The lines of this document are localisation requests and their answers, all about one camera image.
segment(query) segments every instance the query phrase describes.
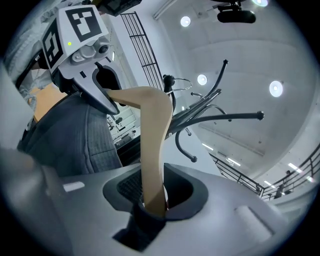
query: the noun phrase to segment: black railing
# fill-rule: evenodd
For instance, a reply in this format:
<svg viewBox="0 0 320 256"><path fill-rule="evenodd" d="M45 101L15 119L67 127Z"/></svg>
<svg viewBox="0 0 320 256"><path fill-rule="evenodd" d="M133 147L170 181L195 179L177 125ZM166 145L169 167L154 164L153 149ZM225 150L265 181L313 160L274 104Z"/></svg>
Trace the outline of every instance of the black railing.
<svg viewBox="0 0 320 256"><path fill-rule="evenodd" d="M306 183L318 182L320 170L320 144L311 155L287 176L264 188L262 199L271 200L292 193Z"/></svg>
<svg viewBox="0 0 320 256"><path fill-rule="evenodd" d="M163 91L164 81L144 27L136 12L121 14L149 86Z"/></svg>
<svg viewBox="0 0 320 256"><path fill-rule="evenodd" d="M216 158L214 155L209 155L213 158L213 161L215 162L215 165L218 167L220 173L222 176L234 180L237 183L245 186L246 188L250 189L254 193L256 193L259 196L262 196L264 187L261 186L259 183L255 182L254 180L250 179L246 175L242 174L240 171L236 170L229 164L221 161L220 159Z"/></svg>

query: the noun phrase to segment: balcony railing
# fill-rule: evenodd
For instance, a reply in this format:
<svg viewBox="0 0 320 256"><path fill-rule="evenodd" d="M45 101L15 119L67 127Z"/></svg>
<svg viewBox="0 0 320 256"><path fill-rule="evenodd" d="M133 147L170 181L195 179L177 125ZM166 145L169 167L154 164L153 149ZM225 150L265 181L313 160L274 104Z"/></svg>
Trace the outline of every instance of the balcony railing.
<svg viewBox="0 0 320 256"><path fill-rule="evenodd" d="M221 161L220 159L216 158L214 155L210 154L215 162L215 165L220 170L222 176L234 180L237 183L245 186L258 196L262 196L264 187L261 186L259 183L255 182L254 180L250 179L246 175L242 174L240 171L236 170L232 166L228 165L227 163Z"/></svg>
<svg viewBox="0 0 320 256"><path fill-rule="evenodd" d="M163 76L144 27L136 12L121 14L149 86L163 91Z"/></svg>
<svg viewBox="0 0 320 256"><path fill-rule="evenodd" d="M294 192L307 183L317 183L320 176L320 144L296 170L264 188L262 199L271 200Z"/></svg>

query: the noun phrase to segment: recessed round light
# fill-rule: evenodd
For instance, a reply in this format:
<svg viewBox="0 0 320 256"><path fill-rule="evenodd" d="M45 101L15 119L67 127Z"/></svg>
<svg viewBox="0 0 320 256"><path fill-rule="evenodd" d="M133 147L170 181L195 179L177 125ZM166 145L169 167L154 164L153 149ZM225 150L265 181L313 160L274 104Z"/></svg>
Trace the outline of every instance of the recessed round light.
<svg viewBox="0 0 320 256"><path fill-rule="evenodd" d="M201 85L201 86L204 86L207 82L208 82L208 79L207 77L204 75L204 74L200 74L198 75L198 83Z"/></svg>
<svg viewBox="0 0 320 256"><path fill-rule="evenodd" d="M279 97L283 92L282 84L279 81L270 83L269 91L273 97Z"/></svg>
<svg viewBox="0 0 320 256"><path fill-rule="evenodd" d="M184 16L180 20L180 24L182 27L188 27L190 25L190 23L191 23L191 19L188 16Z"/></svg>
<svg viewBox="0 0 320 256"><path fill-rule="evenodd" d="M268 5L268 0L251 0L251 1L261 7L266 7Z"/></svg>

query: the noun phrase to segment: black ceiling fixture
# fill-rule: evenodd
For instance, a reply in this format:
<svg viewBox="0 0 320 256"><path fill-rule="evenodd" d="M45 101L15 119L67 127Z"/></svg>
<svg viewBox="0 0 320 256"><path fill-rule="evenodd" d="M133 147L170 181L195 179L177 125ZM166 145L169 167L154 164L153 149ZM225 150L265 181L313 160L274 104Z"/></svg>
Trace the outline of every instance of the black ceiling fixture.
<svg viewBox="0 0 320 256"><path fill-rule="evenodd" d="M217 18L222 23L254 23L256 21L256 15L253 11L242 10L241 2L245 0L211 1L225 3L217 6L217 9L220 11Z"/></svg>

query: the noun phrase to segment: black mesh grille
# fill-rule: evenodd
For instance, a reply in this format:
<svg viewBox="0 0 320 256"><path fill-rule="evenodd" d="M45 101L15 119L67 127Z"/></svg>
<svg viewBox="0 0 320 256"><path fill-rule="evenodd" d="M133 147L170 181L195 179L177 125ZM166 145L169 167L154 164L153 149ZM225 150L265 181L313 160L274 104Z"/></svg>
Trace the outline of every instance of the black mesh grille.
<svg viewBox="0 0 320 256"><path fill-rule="evenodd" d="M141 171L137 171L119 182L116 189L122 196L133 204L138 202L143 203Z"/></svg>

